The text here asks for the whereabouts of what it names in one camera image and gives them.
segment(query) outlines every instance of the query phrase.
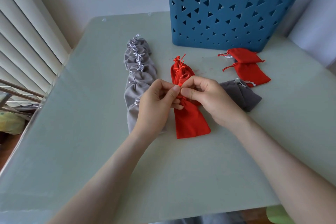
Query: forearm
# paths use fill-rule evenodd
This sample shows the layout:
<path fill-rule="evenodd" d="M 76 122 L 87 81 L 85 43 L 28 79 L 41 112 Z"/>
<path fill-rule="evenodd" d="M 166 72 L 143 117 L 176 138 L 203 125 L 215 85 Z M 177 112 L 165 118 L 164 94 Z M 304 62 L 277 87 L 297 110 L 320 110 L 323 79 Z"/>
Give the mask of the forearm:
<path fill-rule="evenodd" d="M 98 223 L 105 216 L 102 211 L 107 206 L 111 216 L 128 179 L 151 141 L 130 134 L 103 167 L 49 223 Z"/>
<path fill-rule="evenodd" d="M 233 133 L 252 156 L 296 224 L 335 223 L 336 188 L 245 116 Z"/>

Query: person's right hand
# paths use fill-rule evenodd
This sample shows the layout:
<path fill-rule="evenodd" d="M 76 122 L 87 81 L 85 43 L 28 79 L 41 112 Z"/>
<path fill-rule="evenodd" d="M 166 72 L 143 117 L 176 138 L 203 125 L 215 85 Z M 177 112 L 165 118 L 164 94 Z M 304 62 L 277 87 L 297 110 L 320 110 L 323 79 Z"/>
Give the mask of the person's right hand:
<path fill-rule="evenodd" d="M 229 129 L 239 125 L 246 116 L 215 80 L 192 76 L 181 86 L 180 93 L 188 99 L 200 102 L 215 122 Z"/>

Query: red pouch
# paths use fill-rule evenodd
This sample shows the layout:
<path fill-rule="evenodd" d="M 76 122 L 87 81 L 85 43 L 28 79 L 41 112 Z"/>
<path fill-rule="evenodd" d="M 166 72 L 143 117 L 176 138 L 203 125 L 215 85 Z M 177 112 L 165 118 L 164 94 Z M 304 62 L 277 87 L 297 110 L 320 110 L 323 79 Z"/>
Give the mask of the red pouch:
<path fill-rule="evenodd" d="M 239 63 L 258 63 L 264 62 L 265 60 L 261 60 L 257 52 L 250 52 L 245 48 L 233 48 L 227 50 L 227 53 L 218 54 L 218 56 L 225 56 L 227 58 L 233 57 Z"/>
<path fill-rule="evenodd" d="M 256 63 L 241 64 L 236 62 L 229 67 L 234 67 L 238 77 L 245 81 L 250 88 L 267 83 L 271 80 Z"/>
<path fill-rule="evenodd" d="M 189 66 L 183 63 L 184 60 L 180 61 L 179 59 L 180 56 L 174 59 L 175 63 L 170 68 L 170 75 L 174 84 L 182 86 L 182 84 L 189 77 L 195 75 L 195 73 Z M 174 109 L 177 139 L 209 134 L 211 129 L 196 104 L 191 103 L 181 95 L 177 98 L 181 100 L 180 105 L 184 107 L 182 110 Z"/>

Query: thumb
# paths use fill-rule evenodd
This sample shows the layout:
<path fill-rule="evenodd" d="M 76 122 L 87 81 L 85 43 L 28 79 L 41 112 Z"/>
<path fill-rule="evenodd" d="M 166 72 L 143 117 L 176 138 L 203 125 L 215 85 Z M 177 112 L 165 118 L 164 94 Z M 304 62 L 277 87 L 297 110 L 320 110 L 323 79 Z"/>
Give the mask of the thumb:
<path fill-rule="evenodd" d="M 191 88 L 182 88 L 181 89 L 181 95 L 191 99 L 196 100 L 198 102 L 201 102 L 201 94 L 202 92 L 199 92 L 197 90 L 191 89 Z"/>
<path fill-rule="evenodd" d="M 165 97 L 162 100 L 167 104 L 171 105 L 179 93 L 180 93 L 180 86 L 175 85 L 170 90 L 168 90 L 168 92 L 166 93 Z"/>

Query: green fabric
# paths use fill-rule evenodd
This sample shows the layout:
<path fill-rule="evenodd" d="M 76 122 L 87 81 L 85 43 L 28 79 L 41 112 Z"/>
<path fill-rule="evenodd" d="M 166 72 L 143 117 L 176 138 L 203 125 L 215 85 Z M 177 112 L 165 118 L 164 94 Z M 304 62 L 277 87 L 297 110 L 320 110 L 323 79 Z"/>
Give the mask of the green fabric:
<path fill-rule="evenodd" d="M 295 224 L 282 205 L 266 208 L 267 218 L 275 224 Z"/>

